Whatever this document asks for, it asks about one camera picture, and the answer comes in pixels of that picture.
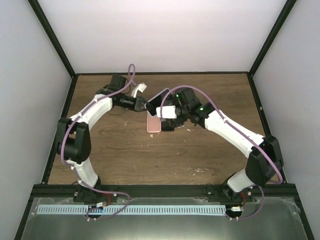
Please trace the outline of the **black phone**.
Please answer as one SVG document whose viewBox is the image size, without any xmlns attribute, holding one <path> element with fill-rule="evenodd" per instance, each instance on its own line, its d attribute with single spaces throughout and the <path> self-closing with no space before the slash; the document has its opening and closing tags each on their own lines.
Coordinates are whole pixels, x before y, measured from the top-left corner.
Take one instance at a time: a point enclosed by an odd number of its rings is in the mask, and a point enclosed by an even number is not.
<svg viewBox="0 0 320 240">
<path fill-rule="evenodd" d="M 170 91 L 169 88 L 165 88 L 162 91 L 160 91 L 159 93 L 157 93 L 154 97 L 152 97 L 150 100 L 147 101 L 147 103 L 152 104 L 153 106 L 155 106 L 156 108 L 160 107 L 163 98 L 165 97 L 165 95 Z"/>
</svg>

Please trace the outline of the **pink phone case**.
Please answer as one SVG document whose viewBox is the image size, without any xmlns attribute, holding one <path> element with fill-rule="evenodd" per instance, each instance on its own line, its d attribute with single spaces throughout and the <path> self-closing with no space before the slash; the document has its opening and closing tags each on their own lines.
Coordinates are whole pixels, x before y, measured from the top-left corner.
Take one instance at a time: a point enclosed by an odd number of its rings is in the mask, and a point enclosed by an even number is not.
<svg viewBox="0 0 320 240">
<path fill-rule="evenodd" d="M 151 116 L 147 112 L 146 130 L 148 133 L 160 133 L 161 132 L 161 119 L 157 116 Z"/>
</svg>

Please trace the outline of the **black smartphone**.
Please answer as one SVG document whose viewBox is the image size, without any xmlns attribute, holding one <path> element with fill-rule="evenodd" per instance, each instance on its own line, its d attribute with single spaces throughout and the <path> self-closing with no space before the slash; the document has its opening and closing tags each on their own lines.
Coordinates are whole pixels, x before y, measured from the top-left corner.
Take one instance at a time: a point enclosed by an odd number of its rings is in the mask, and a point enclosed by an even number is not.
<svg viewBox="0 0 320 240">
<path fill-rule="evenodd" d="M 173 132 L 174 130 L 175 130 L 175 127 L 172 119 L 163 120 L 161 122 L 162 132 Z"/>
</svg>

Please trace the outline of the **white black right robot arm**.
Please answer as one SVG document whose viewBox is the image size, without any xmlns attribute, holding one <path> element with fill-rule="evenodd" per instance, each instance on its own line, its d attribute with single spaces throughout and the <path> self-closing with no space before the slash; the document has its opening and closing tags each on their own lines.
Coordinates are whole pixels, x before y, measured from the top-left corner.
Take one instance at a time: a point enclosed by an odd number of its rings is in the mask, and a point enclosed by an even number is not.
<svg viewBox="0 0 320 240">
<path fill-rule="evenodd" d="M 167 90 L 156 108 L 156 115 L 178 122 L 190 120 L 194 125 L 219 135 L 247 158 L 245 168 L 232 174 L 221 185 L 225 200 L 236 200 L 240 192 L 249 187 L 283 183 L 281 169 L 284 161 L 277 138 L 255 133 L 233 121 L 202 90 L 190 85 Z M 274 176 L 278 177 L 277 181 L 273 180 Z"/>
</svg>

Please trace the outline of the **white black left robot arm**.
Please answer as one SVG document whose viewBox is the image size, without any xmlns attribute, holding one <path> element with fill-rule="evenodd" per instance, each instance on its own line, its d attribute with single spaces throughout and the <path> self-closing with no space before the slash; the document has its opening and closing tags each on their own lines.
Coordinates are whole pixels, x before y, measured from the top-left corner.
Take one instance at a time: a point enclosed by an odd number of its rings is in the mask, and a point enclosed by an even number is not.
<svg viewBox="0 0 320 240">
<path fill-rule="evenodd" d="M 84 195 L 89 201 L 97 202 L 102 196 L 100 178 L 90 161 L 92 150 L 91 129 L 98 120 L 118 106 L 134 112 L 144 112 L 155 108 L 143 97 L 145 83 L 114 75 L 108 85 L 99 89 L 93 99 L 72 117 L 62 117 L 57 123 L 55 136 L 56 153 L 61 162 L 75 172 L 77 182 L 85 187 Z"/>
</svg>

